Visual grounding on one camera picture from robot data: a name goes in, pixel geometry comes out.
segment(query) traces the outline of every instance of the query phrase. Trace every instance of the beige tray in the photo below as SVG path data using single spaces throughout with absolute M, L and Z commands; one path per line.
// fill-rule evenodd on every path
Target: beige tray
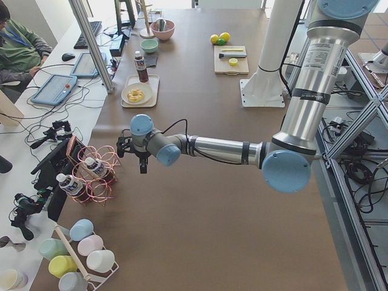
M 121 100 L 121 106 L 124 108 L 143 108 L 143 107 L 153 107 L 156 105 L 156 100 L 158 99 L 158 89 L 159 89 L 159 76 L 158 75 L 148 75 L 148 82 L 152 88 L 152 97 L 145 103 L 142 104 L 128 104 Z M 125 86 L 128 86 L 133 83 L 139 82 L 138 75 L 130 75 L 128 76 L 127 82 Z
M 248 57 L 244 59 L 238 59 L 238 63 L 236 66 L 232 67 L 229 65 L 229 59 L 220 59 L 218 57 L 219 53 L 227 53 L 223 50 L 227 49 L 242 49 L 241 52 L 238 53 L 247 53 L 245 50 L 245 46 L 243 45 L 215 45 L 214 46 L 214 72 L 216 74 L 225 74 L 225 75 L 240 75 L 240 74 L 248 74 Z

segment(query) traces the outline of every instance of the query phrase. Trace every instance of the bottle label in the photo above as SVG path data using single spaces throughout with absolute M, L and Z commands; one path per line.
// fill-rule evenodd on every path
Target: bottle label
M 93 169 L 93 173 L 96 174 L 97 176 L 99 176 L 100 178 L 106 176 L 107 172 L 108 172 L 108 169 L 101 162 L 97 166 L 97 168 Z
M 144 61 L 144 58 L 136 59 L 135 60 L 135 65 L 136 65 L 137 71 L 143 71 L 143 70 L 145 70 L 147 68 L 146 62 Z
M 65 192 L 67 192 L 69 195 L 76 196 L 79 193 L 79 191 L 82 190 L 83 187 L 84 185 L 81 181 L 80 182 L 74 181 L 73 184 L 67 185 L 62 189 L 65 190 Z

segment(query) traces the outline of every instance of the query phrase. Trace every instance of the white plate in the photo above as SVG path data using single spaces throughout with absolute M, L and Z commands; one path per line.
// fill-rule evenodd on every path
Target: white plate
M 140 100 L 139 102 L 131 102 L 128 100 L 127 95 L 133 89 L 142 90 L 144 93 L 144 98 L 142 100 Z M 139 82 L 139 83 L 130 84 L 121 91 L 121 99 L 125 103 L 131 104 L 131 105 L 146 103 L 151 97 L 152 97 L 152 88 L 147 83 L 140 83 Z

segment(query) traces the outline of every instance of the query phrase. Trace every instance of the pastel cup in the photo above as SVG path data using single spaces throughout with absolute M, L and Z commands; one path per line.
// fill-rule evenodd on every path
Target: pastel cup
M 111 250 L 94 250 L 86 258 L 89 269 L 99 273 L 106 273 L 115 263 L 115 254 Z
M 81 273 L 69 272 L 59 279 L 58 288 L 60 291 L 86 291 L 87 281 Z
M 48 265 L 50 274 L 59 279 L 66 273 L 77 271 L 77 268 L 78 267 L 71 256 L 56 256 Z
M 93 234 L 93 223 L 88 219 L 77 221 L 70 229 L 70 237 L 74 241 L 82 241 L 84 238 Z
M 94 250 L 102 250 L 104 242 L 99 235 L 90 235 L 78 244 L 78 253 L 81 256 L 88 256 Z
M 27 275 L 15 269 L 8 269 L 0 274 L 0 290 L 20 289 L 23 288 L 27 282 Z
M 51 261 L 59 255 L 67 255 L 67 249 L 60 239 L 45 239 L 39 246 L 39 253 L 47 260 Z

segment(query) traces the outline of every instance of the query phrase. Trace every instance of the cup rack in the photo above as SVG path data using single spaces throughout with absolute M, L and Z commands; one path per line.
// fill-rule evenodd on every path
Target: cup rack
M 70 245 L 70 242 L 67 240 L 66 236 L 70 237 L 70 231 L 66 229 L 65 227 L 60 226 L 59 224 L 55 224 L 54 226 L 55 232 L 58 234 L 59 238 L 65 245 L 67 251 L 69 252 L 70 256 L 76 263 L 79 271 L 82 273 L 84 279 L 88 282 L 88 291 L 94 291 L 99 289 L 118 269 L 119 265 L 115 261 L 113 264 L 112 268 L 107 276 L 97 276 L 94 274 L 91 274 L 83 265 L 81 260 L 78 258 L 78 255 L 76 252 L 73 250 L 73 247 Z
M 79 147 L 76 158 L 72 157 L 71 155 L 72 148 L 75 146 L 75 144 Z M 106 201 L 112 198 L 112 188 L 110 185 L 117 181 L 114 167 L 121 165 L 115 149 L 110 145 L 106 145 L 98 149 L 92 146 L 85 146 L 79 142 L 75 136 L 73 136 L 68 144 L 67 157 L 73 164 L 72 175 L 83 180 L 87 185 L 87 188 L 84 192 L 82 192 L 77 197 L 71 196 L 71 198 L 76 202 L 84 205 L 93 201 L 99 203 L 102 206 L 105 206 Z M 85 159 L 87 157 L 100 159 L 104 166 L 108 168 L 109 172 L 112 173 L 113 179 L 106 181 L 104 178 L 93 176 L 86 167 Z

